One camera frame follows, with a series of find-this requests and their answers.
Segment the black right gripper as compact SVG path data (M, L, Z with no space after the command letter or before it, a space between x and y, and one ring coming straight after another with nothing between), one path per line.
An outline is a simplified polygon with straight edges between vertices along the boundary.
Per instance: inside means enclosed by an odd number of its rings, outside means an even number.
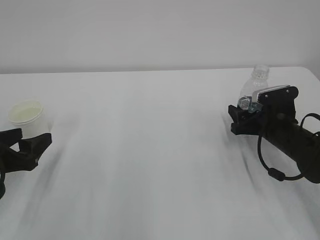
M276 90L262 98L260 110L249 112L234 105L228 106L228 114L233 123L231 132L235 135L257 136L266 139L299 138L299 126L296 120L295 99L299 90L295 86Z

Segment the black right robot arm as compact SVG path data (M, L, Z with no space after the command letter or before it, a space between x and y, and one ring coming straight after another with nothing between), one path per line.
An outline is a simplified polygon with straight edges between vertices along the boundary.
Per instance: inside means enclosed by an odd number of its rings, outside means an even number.
M320 133L312 133L296 120L295 86L279 85L256 90L244 96L237 105L228 106L232 119L230 130L235 135L257 136L257 154L268 175L280 182L302 178L320 182ZM299 174L287 176L269 167L263 159L261 143L265 139L295 161Z

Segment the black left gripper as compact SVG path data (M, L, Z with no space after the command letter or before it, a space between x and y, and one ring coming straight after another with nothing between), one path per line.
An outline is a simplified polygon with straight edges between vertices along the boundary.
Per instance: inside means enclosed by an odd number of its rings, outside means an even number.
M6 174L32 171L38 166L42 154L52 143L52 134L43 133L36 137L22 139L22 129L15 128L0 132L0 198L5 195ZM18 142L19 151L11 146Z

